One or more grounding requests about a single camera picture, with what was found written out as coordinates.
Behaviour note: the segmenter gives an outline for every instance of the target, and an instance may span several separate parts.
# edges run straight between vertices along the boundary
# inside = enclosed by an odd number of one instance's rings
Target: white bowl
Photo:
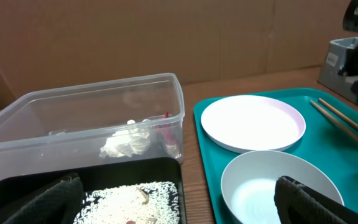
[[[285,152],[252,151],[233,159],[222,175],[223,199],[235,219],[244,224],[280,223],[274,190],[283,175],[344,205],[334,183],[309,162]]]
[[[219,146],[244,153],[283,151],[306,130],[305,119],[292,106],[264,96],[230,96],[210,104],[201,124]]]

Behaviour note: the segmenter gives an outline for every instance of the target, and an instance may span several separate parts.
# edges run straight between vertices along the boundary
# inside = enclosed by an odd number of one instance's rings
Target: brown background
[[[173,72],[182,84],[322,63],[349,0],[0,0],[0,109],[25,93]]]

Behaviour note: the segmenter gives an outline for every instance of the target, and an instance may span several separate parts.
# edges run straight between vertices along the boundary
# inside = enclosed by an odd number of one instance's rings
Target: chopsticks
[[[329,103],[325,102],[323,99],[319,98],[318,101],[330,109],[336,116],[340,117],[342,120],[344,120],[347,124],[352,126],[354,129],[358,131],[358,124],[348,118],[346,115],[341,113],[339,110],[337,110],[335,107],[331,106]],[[310,100],[310,103],[318,110],[320,113],[322,113],[325,117],[327,117],[329,120],[331,120],[337,127],[339,127],[342,131],[344,131],[347,135],[349,135],[352,139],[358,142],[358,136],[354,134],[353,131],[351,131],[348,127],[346,127],[344,124],[342,124],[338,119],[336,119],[331,113],[326,111],[322,106],[314,102],[313,100]]]

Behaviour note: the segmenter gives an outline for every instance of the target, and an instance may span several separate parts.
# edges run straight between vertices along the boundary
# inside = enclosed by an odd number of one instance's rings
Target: white tissue
[[[127,124],[135,124],[135,121],[129,120]],[[132,157],[134,154],[142,155],[149,149],[150,143],[149,128],[133,128],[117,131],[100,148],[99,157]]]
[[[345,78],[345,82],[353,84],[354,82],[358,81],[358,76],[354,76],[354,77],[346,77]]]

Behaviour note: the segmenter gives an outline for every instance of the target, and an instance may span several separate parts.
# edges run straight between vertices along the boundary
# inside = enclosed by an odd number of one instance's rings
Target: rice
[[[178,190],[173,182],[152,182],[87,192],[74,224],[177,224]]]

